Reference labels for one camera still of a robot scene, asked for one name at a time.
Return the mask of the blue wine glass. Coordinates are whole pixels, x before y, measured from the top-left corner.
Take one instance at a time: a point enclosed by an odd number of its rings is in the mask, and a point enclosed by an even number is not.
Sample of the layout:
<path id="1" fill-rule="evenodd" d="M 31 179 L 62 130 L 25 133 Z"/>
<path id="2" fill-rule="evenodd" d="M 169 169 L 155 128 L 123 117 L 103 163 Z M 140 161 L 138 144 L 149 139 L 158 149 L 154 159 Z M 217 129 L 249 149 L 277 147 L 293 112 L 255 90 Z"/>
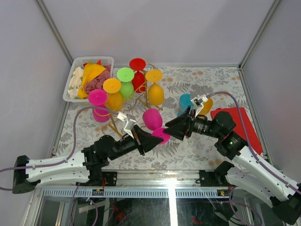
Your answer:
<path id="1" fill-rule="evenodd" d="M 182 94 L 179 99 L 179 112 L 177 113 L 177 116 L 180 116 L 187 107 L 190 107 L 192 110 L 194 108 L 193 103 L 191 102 L 191 94 Z"/>

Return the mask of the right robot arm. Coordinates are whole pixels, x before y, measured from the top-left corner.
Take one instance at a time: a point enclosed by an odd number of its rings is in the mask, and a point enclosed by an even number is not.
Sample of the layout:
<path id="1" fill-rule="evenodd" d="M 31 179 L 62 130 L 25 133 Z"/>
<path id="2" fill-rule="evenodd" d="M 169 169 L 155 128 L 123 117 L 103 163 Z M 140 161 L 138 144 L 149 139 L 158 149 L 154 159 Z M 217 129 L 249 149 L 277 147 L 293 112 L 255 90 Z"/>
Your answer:
<path id="1" fill-rule="evenodd" d="M 238 135 L 229 112 L 220 111 L 210 121 L 195 117 L 187 108 L 180 116 L 165 124 L 165 133 L 183 140 L 192 133 L 217 139 L 217 151 L 228 158 L 214 174 L 215 182 L 243 188 L 269 207 L 283 222 L 293 225 L 301 216 L 301 185 L 264 160 L 250 144 Z"/>

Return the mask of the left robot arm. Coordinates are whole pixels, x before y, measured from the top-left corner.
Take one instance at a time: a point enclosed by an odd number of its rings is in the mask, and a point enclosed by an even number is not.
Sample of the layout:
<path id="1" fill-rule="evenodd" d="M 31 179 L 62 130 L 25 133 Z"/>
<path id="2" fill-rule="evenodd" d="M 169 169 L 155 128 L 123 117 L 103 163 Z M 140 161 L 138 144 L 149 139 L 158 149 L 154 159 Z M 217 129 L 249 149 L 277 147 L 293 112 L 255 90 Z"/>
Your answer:
<path id="1" fill-rule="evenodd" d="M 81 186 L 104 186 L 107 178 L 102 169 L 131 151 L 138 150 L 145 155 L 163 142 L 163 138 L 152 136 L 137 125 L 133 135 L 115 140 L 104 135 L 89 147 L 75 152 L 71 157 L 33 160 L 26 155 L 19 156 L 13 173 L 14 194 L 24 194 L 40 186 L 76 184 Z"/>

